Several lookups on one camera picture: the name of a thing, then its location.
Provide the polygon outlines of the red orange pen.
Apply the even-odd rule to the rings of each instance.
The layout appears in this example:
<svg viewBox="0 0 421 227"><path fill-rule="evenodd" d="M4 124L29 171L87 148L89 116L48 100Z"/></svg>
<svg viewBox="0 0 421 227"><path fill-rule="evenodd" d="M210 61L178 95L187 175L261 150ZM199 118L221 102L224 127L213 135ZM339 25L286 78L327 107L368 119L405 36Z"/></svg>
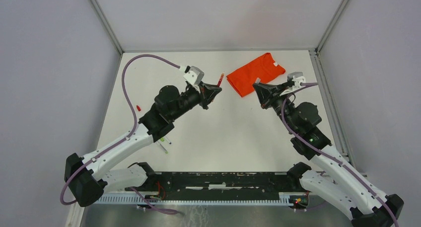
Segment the red orange pen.
<svg viewBox="0 0 421 227"><path fill-rule="evenodd" d="M224 78L224 73L222 73L222 74L220 75L219 80L218 80L218 82L217 82L217 84L216 84L216 85L218 85L219 87L221 87L221 83L222 83L222 81L223 81L223 78ZM211 101L213 102L213 101L214 101L214 99L216 98L216 96L217 96L219 93L221 93L221 92L222 92L222 88L221 88L221 91L212 91Z"/></svg>

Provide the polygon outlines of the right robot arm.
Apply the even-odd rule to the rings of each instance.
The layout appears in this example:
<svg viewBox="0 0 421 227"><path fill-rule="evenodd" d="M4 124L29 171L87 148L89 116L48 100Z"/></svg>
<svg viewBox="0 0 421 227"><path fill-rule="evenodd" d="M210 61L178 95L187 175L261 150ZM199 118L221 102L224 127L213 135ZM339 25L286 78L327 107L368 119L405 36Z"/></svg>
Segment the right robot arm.
<svg viewBox="0 0 421 227"><path fill-rule="evenodd" d="M317 106L302 102L298 106L292 95L317 83L291 81L279 85L254 83L253 88L263 109L273 109L288 132L295 150L317 165L329 179L299 162L289 171L287 186L317 194L341 211L354 227L397 227L404 201L397 194L386 194L370 183L339 153L332 142L317 128L321 122Z"/></svg>

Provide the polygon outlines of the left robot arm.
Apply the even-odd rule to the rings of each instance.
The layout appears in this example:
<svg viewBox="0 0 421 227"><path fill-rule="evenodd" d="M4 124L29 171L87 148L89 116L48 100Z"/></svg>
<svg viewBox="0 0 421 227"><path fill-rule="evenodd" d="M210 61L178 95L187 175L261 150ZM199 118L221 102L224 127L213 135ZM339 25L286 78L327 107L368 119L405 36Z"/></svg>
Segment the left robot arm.
<svg viewBox="0 0 421 227"><path fill-rule="evenodd" d="M65 188L69 188L81 207L94 204L104 193L120 188L140 187L152 190L156 185L154 175L142 165L129 170L113 167L134 152L147 147L174 129L174 121L199 105L204 110L221 93L222 88L200 82L198 89L186 85L183 92L173 85L160 89L149 111L135 119L134 127L115 143L79 156L69 155L65 164Z"/></svg>

